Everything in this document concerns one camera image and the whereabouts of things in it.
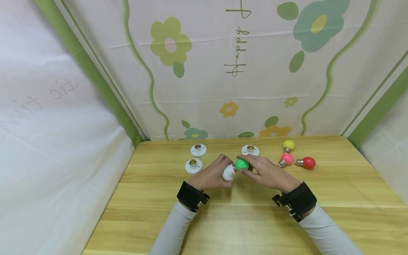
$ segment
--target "yellow flower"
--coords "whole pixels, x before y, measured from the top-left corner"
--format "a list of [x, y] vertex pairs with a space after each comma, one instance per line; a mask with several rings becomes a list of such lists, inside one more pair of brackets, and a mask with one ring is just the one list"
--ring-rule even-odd
[[294, 106], [297, 103], [297, 97], [288, 98], [284, 103], [286, 107]]
[[220, 113], [222, 113], [224, 118], [233, 117], [237, 113], [238, 108], [235, 102], [231, 101], [222, 105]]
[[272, 125], [259, 132], [260, 137], [268, 136], [288, 136], [288, 133], [292, 131], [290, 126], [279, 127], [278, 125]]
[[183, 64], [187, 60], [187, 52], [191, 50], [190, 39], [180, 33], [181, 24], [175, 17], [169, 17], [164, 23], [156, 21], [152, 24], [153, 42], [150, 48], [165, 66], [174, 63]]

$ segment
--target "white wall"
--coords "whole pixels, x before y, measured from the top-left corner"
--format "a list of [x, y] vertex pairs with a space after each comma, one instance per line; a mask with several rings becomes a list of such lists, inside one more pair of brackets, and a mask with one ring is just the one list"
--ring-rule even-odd
[[408, 204], [408, 91], [366, 139], [360, 151]]
[[32, 0], [0, 37], [0, 254], [80, 254], [134, 148]]

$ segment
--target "person's left hand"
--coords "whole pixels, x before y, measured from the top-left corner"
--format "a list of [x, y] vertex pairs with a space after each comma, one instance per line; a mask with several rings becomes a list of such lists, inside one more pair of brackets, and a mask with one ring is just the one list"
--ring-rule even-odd
[[196, 173], [187, 183], [200, 191], [213, 188], [231, 188], [232, 181], [224, 181], [222, 179], [222, 173], [225, 167], [232, 163], [232, 160], [227, 156], [220, 154], [213, 163]]

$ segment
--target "wavy green line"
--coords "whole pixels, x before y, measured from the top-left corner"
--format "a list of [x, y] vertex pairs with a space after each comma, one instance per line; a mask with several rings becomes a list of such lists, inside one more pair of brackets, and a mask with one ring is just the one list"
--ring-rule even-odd
[[371, 0], [370, 3], [370, 8], [368, 9], [368, 13], [366, 18], [364, 19], [363, 24], [361, 25], [360, 29], [357, 31], [357, 33], [354, 35], [354, 37], [332, 58], [332, 60], [329, 62], [329, 65], [327, 66], [326, 69], [326, 78], [327, 78], [327, 83], [326, 83], [326, 88], [315, 105], [313, 105], [311, 108], [309, 108], [301, 118], [301, 122], [303, 125], [302, 132], [300, 135], [304, 135], [307, 130], [307, 125], [306, 125], [306, 117], [309, 113], [311, 113], [313, 110], [315, 110], [320, 104], [323, 103], [323, 101], [326, 99], [327, 95], [330, 93], [330, 90], [332, 89], [333, 85], [333, 78], [332, 78], [332, 69], [336, 61], [343, 55], [346, 51], [348, 51], [354, 44], [356, 44], [359, 39], [364, 35], [364, 33], [367, 31], [367, 29], [370, 27], [370, 24], [373, 20], [373, 17], [375, 16], [376, 13], [376, 7], [377, 3], [379, 0]]
[[128, 2], [128, 0], [122, 0], [122, 3], [123, 3], [123, 25], [124, 25], [124, 29], [125, 29], [126, 40], [127, 40], [128, 44], [129, 44], [130, 49], [131, 49], [133, 55], [135, 56], [135, 58], [146, 69], [147, 73], [149, 74], [149, 77], [150, 77], [150, 85], [149, 85], [150, 102], [152, 103], [153, 108], [156, 110], [156, 112], [158, 114], [160, 114], [164, 118], [164, 120], [166, 121], [166, 125], [164, 126], [164, 137], [166, 138], [166, 140], [168, 140], [169, 136], [167, 135], [167, 129], [169, 128], [169, 125], [170, 125], [169, 118], [162, 111], [159, 110], [159, 108], [156, 105], [156, 102], [154, 101], [154, 97], [153, 97], [154, 77], [153, 77], [152, 72], [150, 71], [150, 69], [148, 68], [146, 63], [143, 61], [140, 54], [138, 53], [138, 51], [137, 51], [137, 49], [135, 47], [135, 43], [133, 42], [133, 39], [132, 39], [132, 35], [131, 35], [130, 29], [129, 29], [129, 17], [130, 17], [129, 2]]

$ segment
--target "white sleeve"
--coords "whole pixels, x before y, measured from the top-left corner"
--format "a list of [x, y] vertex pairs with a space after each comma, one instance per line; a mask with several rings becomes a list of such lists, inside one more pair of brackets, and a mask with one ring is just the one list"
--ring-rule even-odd
[[363, 254], [318, 204], [299, 224], [324, 255]]
[[156, 238], [149, 255], [178, 255], [187, 228], [196, 214], [177, 202]]

